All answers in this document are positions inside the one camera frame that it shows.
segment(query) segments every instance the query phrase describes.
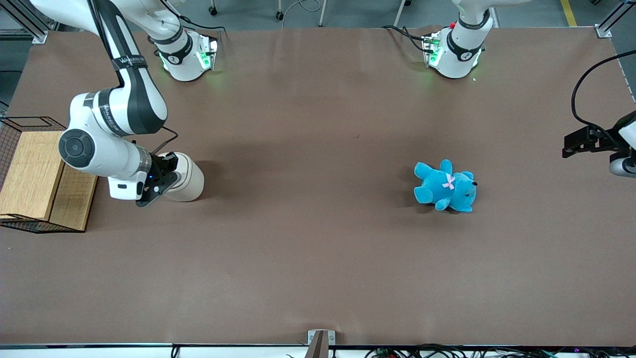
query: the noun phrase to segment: wooden box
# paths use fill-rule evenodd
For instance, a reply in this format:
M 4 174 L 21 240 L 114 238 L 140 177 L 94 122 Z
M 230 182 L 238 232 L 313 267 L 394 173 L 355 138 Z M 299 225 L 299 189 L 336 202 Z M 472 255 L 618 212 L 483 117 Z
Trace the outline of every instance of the wooden box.
M 5 117 L 0 125 L 0 226 L 84 232 L 97 177 L 62 161 L 64 126 L 50 117 Z

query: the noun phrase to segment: black band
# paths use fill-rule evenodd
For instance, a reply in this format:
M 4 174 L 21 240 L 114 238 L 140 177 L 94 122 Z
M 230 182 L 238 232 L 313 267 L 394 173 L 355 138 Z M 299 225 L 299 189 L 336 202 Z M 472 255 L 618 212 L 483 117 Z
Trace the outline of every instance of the black band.
M 142 55 L 128 55 L 112 59 L 111 63 L 115 71 L 125 68 L 146 68 L 148 63 Z
M 459 25 L 465 29 L 479 30 L 482 27 L 486 26 L 486 23 L 488 22 L 489 19 L 490 19 L 490 9 L 486 9 L 486 11 L 483 12 L 483 20 L 477 25 L 467 24 L 463 22 L 461 15 L 457 17 L 457 22 L 459 22 Z
M 93 99 L 95 99 L 95 95 L 97 92 L 91 92 L 84 97 L 84 107 L 93 108 Z
M 636 174 L 636 167 L 632 158 L 627 158 L 623 161 L 623 170 L 627 173 Z
M 159 51 L 159 53 L 162 55 L 163 59 L 165 59 L 169 63 L 181 64 L 183 62 L 183 59 L 190 53 L 190 51 L 192 51 L 193 42 L 194 41 L 192 41 L 192 38 L 190 37 L 190 35 L 188 35 L 188 42 L 179 51 L 172 52 L 171 54 L 169 54 L 168 52 L 163 52 L 163 51 Z
M 466 48 L 458 46 L 453 41 L 452 34 L 453 34 L 453 30 L 451 30 L 448 33 L 448 36 L 446 37 L 446 42 L 448 43 L 448 49 L 457 56 L 458 61 L 461 61 L 461 62 L 470 61 L 481 50 L 481 45 L 483 45 L 483 43 L 479 47 L 474 48 L 472 50 L 468 50 Z
M 153 41 L 155 42 L 155 44 L 157 45 L 169 45 L 171 43 L 175 43 L 180 37 L 181 34 L 183 33 L 183 26 L 180 25 L 179 26 L 179 30 L 177 31 L 176 34 L 172 35 L 171 38 L 169 39 L 156 39 L 156 38 L 152 38 Z
M 117 122 L 113 118 L 113 112 L 111 111 L 111 105 L 109 104 L 109 98 L 113 89 L 101 90 L 97 95 L 97 104 L 99 105 L 99 111 L 102 114 L 102 119 L 108 128 L 120 137 L 128 136 L 129 134 L 124 132 Z

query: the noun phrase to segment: table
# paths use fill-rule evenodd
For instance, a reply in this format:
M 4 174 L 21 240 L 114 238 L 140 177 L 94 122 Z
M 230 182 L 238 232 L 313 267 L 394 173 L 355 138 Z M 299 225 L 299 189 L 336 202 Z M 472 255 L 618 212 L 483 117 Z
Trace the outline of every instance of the table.
M 136 36 L 204 193 L 140 209 L 100 179 L 86 234 L 0 228 L 1 343 L 633 344 L 636 182 L 561 158 L 572 87 L 614 53 L 592 28 L 493 29 L 462 80 L 386 30 L 323 28 L 231 32 L 179 83 Z M 116 85 L 102 54 L 51 33 L 11 114 L 66 120 Z M 606 127 L 633 109 L 615 62 L 579 95 Z M 473 213 L 415 203 L 413 166 L 444 158 L 475 173 Z

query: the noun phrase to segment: metal bracket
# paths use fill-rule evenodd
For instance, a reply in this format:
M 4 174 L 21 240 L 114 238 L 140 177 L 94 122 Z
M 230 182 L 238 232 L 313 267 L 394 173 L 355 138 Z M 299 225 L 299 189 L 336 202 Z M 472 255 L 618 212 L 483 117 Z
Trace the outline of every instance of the metal bracket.
M 610 37 L 612 37 L 612 32 L 610 30 L 601 31 L 600 24 L 594 24 L 594 29 L 597 32 L 598 38 L 610 38 Z
M 328 336 L 329 345 L 336 345 L 336 331 L 330 331 L 328 329 L 312 329 L 311 331 L 307 331 L 307 344 L 312 344 L 312 339 L 314 338 L 316 332 L 318 331 L 326 331 Z
M 45 32 L 55 29 L 55 22 L 40 13 L 28 0 L 0 0 L 0 8 L 22 27 L 13 34 L 31 34 L 33 38 L 39 39 L 33 43 L 44 43 Z
M 307 331 L 309 348 L 305 358 L 328 358 L 329 346 L 336 344 L 336 331 L 313 329 Z
M 46 39 L 48 38 L 48 31 L 44 32 L 44 37 L 42 38 L 42 40 L 38 39 L 38 38 L 33 38 L 33 41 L 31 42 L 33 45 L 44 45 L 46 43 Z

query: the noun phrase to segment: gray floor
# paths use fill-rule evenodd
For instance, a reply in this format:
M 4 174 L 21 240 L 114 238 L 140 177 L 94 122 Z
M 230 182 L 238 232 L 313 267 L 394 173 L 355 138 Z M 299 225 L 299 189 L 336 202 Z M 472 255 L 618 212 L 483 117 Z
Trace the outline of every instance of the gray floor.
M 323 0 L 305 0 L 305 7 L 316 9 Z M 294 0 L 283 0 L 283 10 Z M 592 5 L 588 0 L 570 0 L 578 25 L 593 25 L 600 22 L 618 3 L 617 0 L 602 0 Z M 326 27 L 380 27 L 392 24 L 398 11 L 400 0 L 328 0 L 325 10 Z M 223 25 L 228 31 L 274 30 L 281 23 L 274 17 L 277 0 L 216 0 L 218 14 L 208 13 L 210 1 L 189 0 L 179 8 L 192 21 L 205 25 Z M 567 20 L 560 0 L 533 0 L 531 3 L 510 8 L 497 9 L 501 27 L 565 27 Z M 285 17 L 285 27 L 318 26 L 320 11 L 308 12 L 299 5 L 293 6 Z M 457 8 L 451 0 L 413 0 L 404 8 L 400 26 L 423 27 L 432 24 L 446 25 L 457 19 Z M 636 36 L 632 24 L 636 11 L 625 15 L 612 28 L 612 41 L 617 52 L 636 48 Z M 15 26 L 6 14 L 0 11 L 0 28 Z M 21 70 L 28 51 L 28 41 L 0 41 L 0 71 Z M 636 56 L 621 61 L 630 83 L 636 83 Z M 10 103 L 19 73 L 0 73 L 0 101 Z

